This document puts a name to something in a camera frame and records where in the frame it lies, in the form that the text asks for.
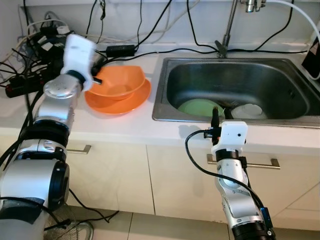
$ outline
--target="cabinet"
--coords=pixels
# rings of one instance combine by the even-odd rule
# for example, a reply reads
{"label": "cabinet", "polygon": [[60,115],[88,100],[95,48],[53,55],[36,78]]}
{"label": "cabinet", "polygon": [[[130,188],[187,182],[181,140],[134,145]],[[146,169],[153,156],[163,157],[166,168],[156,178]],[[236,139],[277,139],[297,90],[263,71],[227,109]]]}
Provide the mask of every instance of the cabinet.
{"label": "cabinet", "polygon": [[273,220],[281,228],[320,231],[320,185],[317,184]]}
{"label": "cabinet", "polygon": [[[215,165],[207,164],[210,149],[190,151],[202,167],[217,172]],[[214,178],[193,166],[184,147],[148,145],[147,154],[156,215],[226,222]],[[318,156],[251,152],[244,156],[253,164],[270,164],[270,159],[278,159],[280,170],[248,168],[251,186],[272,217],[319,182]]]}
{"label": "cabinet", "polygon": [[[142,144],[70,141],[70,189],[88,207],[154,214],[146,146]],[[70,194],[70,205],[78,205]]]}

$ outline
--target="green plate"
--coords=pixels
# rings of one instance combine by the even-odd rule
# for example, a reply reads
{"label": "green plate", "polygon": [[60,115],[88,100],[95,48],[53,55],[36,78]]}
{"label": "green plate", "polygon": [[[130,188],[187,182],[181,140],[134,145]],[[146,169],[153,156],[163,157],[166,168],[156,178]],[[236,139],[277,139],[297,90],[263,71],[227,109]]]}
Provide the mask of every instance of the green plate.
{"label": "green plate", "polygon": [[218,108],[219,117],[224,116],[224,109],[219,104],[214,101],[201,98],[184,102],[178,110],[186,114],[212,117],[212,110],[214,107]]}

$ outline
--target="robotic arm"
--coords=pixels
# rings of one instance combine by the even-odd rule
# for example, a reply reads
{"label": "robotic arm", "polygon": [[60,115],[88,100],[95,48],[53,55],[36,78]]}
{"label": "robotic arm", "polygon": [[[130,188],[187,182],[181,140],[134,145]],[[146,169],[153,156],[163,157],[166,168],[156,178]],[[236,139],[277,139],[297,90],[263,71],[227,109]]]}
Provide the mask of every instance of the robotic arm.
{"label": "robotic arm", "polygon": [[[34,121],[19,136],[21,143],[0,179],[1,240],[43,240],[48,213],[68,198],[66,146],[77,99],[93,84],[90,63],[94,49],[94,43],[83,37],[68,37],[61,75],[44,86],[45,98]],[[268,209],[250,188],[246,160],[239,157],[247,131],[246,123],[240,121],[223,122],[219,127],[215,108],[211,128],[189,135],[186,150],[198,169],[217,177],[215,184],[235,240],[275,240]],[[197,133],[212,138],[218,174],[193,160],[188,140]]]}
{"label": "robotic arm", "polygon": [[2,240],[43,240],[49,214],[40,206],[54,211],[68,198],[66,146],[78,97],[93,84],[94,50],[93,42],[68,37],[61,75],[45,84],[33,123],[19,136],[21,144],[0,179]]}
{"label": "robotic arm", "polygon": [[[248,126],[243,121],[225,121],[219,127],[218,109],[213,109],[211,127],[190,134],[185,141],[187,154],[202,172],[215,178],[222,196],[222,207],[235,240],[276,240],[268,209],[251,189],[245,157],[239,157],[246,142]],[[217,174],[199,166],[192,158],[188,141],[197,133],[212,138],[212,155],[217,161]]]}

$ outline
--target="kitchen sink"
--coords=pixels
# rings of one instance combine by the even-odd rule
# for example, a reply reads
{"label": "kitchen sink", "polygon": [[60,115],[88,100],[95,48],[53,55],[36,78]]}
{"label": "kitchen sink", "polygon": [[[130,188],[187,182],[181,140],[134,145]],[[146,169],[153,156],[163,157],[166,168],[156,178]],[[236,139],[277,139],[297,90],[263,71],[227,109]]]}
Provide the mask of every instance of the kitchen sink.
{"label": "kitchen sink", "polygon": [[178,110],[192,99],[220,104],[226,120],[232,109],[254,104],[266,119],[243,119],[248,124],[320,127],[320,93],[284,58],[165,58],[153,119],[209,123],[210,117]]}

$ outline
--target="white wall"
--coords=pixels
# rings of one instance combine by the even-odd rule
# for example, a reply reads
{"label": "white wall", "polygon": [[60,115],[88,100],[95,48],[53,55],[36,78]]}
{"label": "white wall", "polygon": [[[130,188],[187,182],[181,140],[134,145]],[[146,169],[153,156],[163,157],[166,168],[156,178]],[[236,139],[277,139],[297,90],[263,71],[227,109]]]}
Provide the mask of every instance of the white wall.
{"label": "white wall", "polygon": [[[159,17],[166,3],[143,3],[142,18],[143,23],[140,32],[148,32]],[[320,20],[319,2],[297,2],[316,23]],[[34,20],[42,20],[44,13],[48,10],[55,12],[65,20],[77,33],[84,33],[87,28],[91,4],[78,5],[53,5],[53,6],[33,6],[30,12]],[[231,2],[200,2],[191,10],[191,16],[199,42],[213,43],[220,40],[225,33]],[[171,6],[170,19],[174,19],[181,11],[186,9],[185,2],[174,2]],[[271,34],[278,31],[288,20],[289,7],[275,3],[266,4],[260,12],[245,13],[245,5],[238,4],[234,24],[231,31],[231,45],[234,43],[258,45]],[[100,33],[101,10],[96,7],[89,33],[98,35]],[[139,3],[118,3],[107,4],[106,18],[104,20],[104,36],[116,36],[126,39],[137,32],[139,16]],[[164,28],[166,14],[160,22],[157,30]],[[293,11],[292,21],[287,30],[270,41],[271,43],[304,44],[310,39],[313,30],[309,23],[300,15]],[[150,41],[159,36],[155,34]],[[170,31],[161,39],[161,43],[193,43],[193,37],[187,14],[183,16]]]}
{"label": "white wall", "polygon": [[18,37],[22,35],[19,14],[25,27],[25,17],[19,10],[19,2],[20,0],[0,1],[0,60],[16,46]]}

